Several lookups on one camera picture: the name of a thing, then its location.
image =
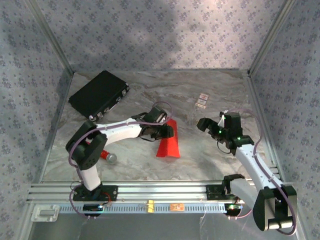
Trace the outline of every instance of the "black box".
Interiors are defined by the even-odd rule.
[[[129,91],[129,85],[102,71],[94,79],[69,98],[71,106],[91,121],[101,119]]]

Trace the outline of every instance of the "sticker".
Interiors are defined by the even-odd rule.
[[[209,99],[209,95],[201,93],[195,105],[205,109],[208,99]]]
[[[171,212],[183,212],[185,210],[185,205],[183,203],[171,203],[170,211]]]
[[[147,208],[147,210],[146,210],[147,213],[152,214],[152,213],[155,212],[155,201],[153,201],[153,200],[148,200],[147,206],[148,206],[148,208]]]

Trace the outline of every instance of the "white robotic arm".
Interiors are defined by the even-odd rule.
[[[96,127],[105,128],[105,130],[101,130],[100,132],[101,134],[105,134],[107,136],[107,141],[105,143],[105,146],[107,146],[109,144],[121,141],[123,139],[134,139],[139,137],[142,127],[138,124],[132,124],[133,122],[136,122],[136,120],[133,118],[129,118],[125,121],[110,124],[97,124]],[[109,129],[113,126],[118,126],[122,124],[125,125]],[[80,170],[80,174],[85,188],[89,191],[96,189],[101,184],[96,164],[88,169]]]
[[[167,114],[163,109],[154,106],[149,113],[141,113],[121,122],[110,124],[85,122],[65,147],[78,166],[79,177],[82,179],[84,187],[89,192],[92,192],[101,185],[96,163],[105,146],[123,139],[138,138],[146,135],[149,135],[154,140],[173,137],[174,131],[172,127],[167,124],[160,124],[166,117]],[[83,139],[71,152],[76,142],[94,129],[100,130],[88,135],[88,138],[92,139],[91,143],[88,144]]]
[[[202,118],[197,127],[203,132],[209,129],[208,133],[213,139],[218,143],[225,143],[230,153],[245,167],[255,186],[249,185],[240,174],[225,176],[222,182],[223,194],[232,194],[242,199],[252,209],[254,221],[262,231],[292,226],[295,228],[295,189],[290,185],[285,186],[276,178],[255,152],[253,140],[250,136],[243,135],[239,113],[225,111],[220,113],[220,117],[219,123],[210,118]]]

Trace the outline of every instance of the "patterned wallpaper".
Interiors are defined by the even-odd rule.
[[[0,1],[0,239],[14,239],[68,78],[23,0]]]
[[[297,1],[253,80],[308,239],[320,239],[320,2]]]
[[[76,72],[247,70],[283,2],[38,0]]]

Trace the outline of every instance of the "label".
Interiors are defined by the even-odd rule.
[[[185,210],[185,205],[183,203],[171,203],[170,211],[171,212],[183,212]]]
[[[195,105],[205,109],[208,99],[209,99],[209,95],[201,93]]]

